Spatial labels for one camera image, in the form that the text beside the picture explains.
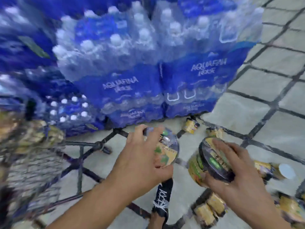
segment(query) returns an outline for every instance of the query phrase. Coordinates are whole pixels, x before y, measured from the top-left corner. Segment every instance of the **tile floor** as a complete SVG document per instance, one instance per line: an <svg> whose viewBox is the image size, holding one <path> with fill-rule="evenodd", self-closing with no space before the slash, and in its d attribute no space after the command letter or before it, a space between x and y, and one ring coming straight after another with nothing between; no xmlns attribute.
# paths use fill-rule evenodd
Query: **tile floor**
<svg viewBox="0 0 305 229"><path fill-rule="evenodd" d="M183 134L179 139L181 152L177 164L174 165L175 183L168 220L170 225L182 217L184 223L179 228L199 228L194 218L188 218L186 214L190 205L205 189L190 178L183 164L206 136L205 129L208 126L224 127L224 139L241 144L248 149L253 159L284 162L294 167L297 176L294 180L271 180L266 186L268 191L280 190L294 195L305 178L305 0L259 0L259 3L265 7L262 43L250 51L245 64L239 70L237 80L220 98L215 109L201 116L206 125L201 125L195 135ZM185 118L176 118L162 124L178 133L184 122ZM124 129L125 132L133 130L134 126ZM126 138L118 131L111 130L69 139L96 142L111 133L115 136L105 145L113 153L107 155L96 151L84 161L86 175L83 175L82 191L91 189L100 177L107 177ZM77 146L67 146L65 152L72 158L79 157ZM77 177L76 170L63 177L60 199L76 194ZM136 199L133 203L137 206L126 208L109 228L145 228L148 221L140 215L151 212L155 191L156 188ZM54 212L41 216L40 220L50 224L77 201L59 206ZM229 210L216 228L249 226Z"/></svg>

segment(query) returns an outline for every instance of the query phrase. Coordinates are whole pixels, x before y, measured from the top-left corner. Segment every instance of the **foot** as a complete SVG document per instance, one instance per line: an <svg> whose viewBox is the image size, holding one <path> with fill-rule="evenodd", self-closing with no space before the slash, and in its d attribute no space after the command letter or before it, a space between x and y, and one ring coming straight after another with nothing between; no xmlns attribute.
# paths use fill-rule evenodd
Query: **foot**
<svg viewBox="0 0 305 229"><path fill-rule="evenodd" d="M168 220L168 205L170 201L171 191L173 189L173 179L169 179L158 185L156 199L153 204L152 212L157 213L160 217L165 218L163 226Z"/></svg>

